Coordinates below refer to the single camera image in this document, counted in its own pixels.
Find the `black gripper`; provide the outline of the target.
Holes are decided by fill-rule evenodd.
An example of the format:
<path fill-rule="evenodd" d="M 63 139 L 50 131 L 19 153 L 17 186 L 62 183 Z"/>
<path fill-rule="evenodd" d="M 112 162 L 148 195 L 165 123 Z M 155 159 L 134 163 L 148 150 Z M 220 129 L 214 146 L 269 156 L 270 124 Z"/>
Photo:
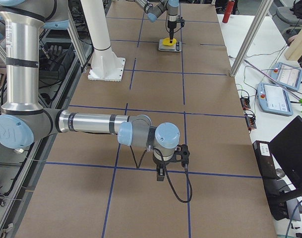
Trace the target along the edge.
<path fill-rule="evenodd" d="M 171 161 L 170 159 L 173 157 L 173 154 L 170 155 L 160 155 L 159 153 L 153 153 L 153 162 L 156 164 L 156 181 L 164 181 L 165 172 L 164 165 L 168 165 Z"/>
<path fill-rule="evenodd" d="M 167 27 L 169 28 L 169 41 L 171 44 L 174 44 L 174 30 L 176 29 L 176 21 L 167 21 Z"/>

